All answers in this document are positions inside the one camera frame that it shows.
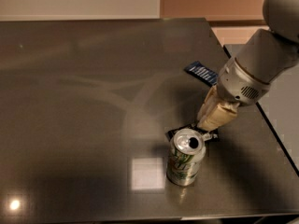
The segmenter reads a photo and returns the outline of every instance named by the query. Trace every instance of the brown wooden panel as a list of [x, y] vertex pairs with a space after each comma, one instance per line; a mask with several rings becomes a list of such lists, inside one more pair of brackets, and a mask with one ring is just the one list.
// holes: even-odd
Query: brown wooden panel
[[262, 20], [263, 0], [161, 0], [161, 17], [208, 21]]

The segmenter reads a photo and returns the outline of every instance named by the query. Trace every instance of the aluminum can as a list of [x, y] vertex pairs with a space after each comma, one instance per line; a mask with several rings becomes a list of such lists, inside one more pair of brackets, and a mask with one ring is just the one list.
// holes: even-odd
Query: aluminum can
[[170, 140], [167, 177], [177, 185], [190, 185], [195, 181], [205, 154], [205, 141], [199, 132], [192, 129], [177, 131]]

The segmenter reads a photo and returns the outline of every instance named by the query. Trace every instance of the can lid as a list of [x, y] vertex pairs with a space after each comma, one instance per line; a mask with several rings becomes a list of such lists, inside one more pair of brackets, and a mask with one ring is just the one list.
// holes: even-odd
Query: can lid
[[204, 146], [202, 135], [192, 129], [182, 129], [176, 132], [174, 144], [184, 154], [195, 155]]

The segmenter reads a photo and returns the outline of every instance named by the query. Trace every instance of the beige wall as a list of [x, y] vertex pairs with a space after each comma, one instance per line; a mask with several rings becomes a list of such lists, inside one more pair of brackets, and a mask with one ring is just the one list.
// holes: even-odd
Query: beige wall
[[160, 0], [0, 0], [0, 21], [159, 18]]
[[162, 17], [206, 17], [209, 21], [262, 20], [263, 0], [161, 0]]

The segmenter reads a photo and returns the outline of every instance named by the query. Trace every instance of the table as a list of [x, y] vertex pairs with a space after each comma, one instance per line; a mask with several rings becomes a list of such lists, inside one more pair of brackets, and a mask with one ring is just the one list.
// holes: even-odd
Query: table
[[228, 60], [205, 19], [1, 22], [0, 37], [1, 223], [299, 213], [299, 178], [255, 105], [206, 145], [192, 186], [165, 178], [165, 133], [209, 89], [183, 68]]

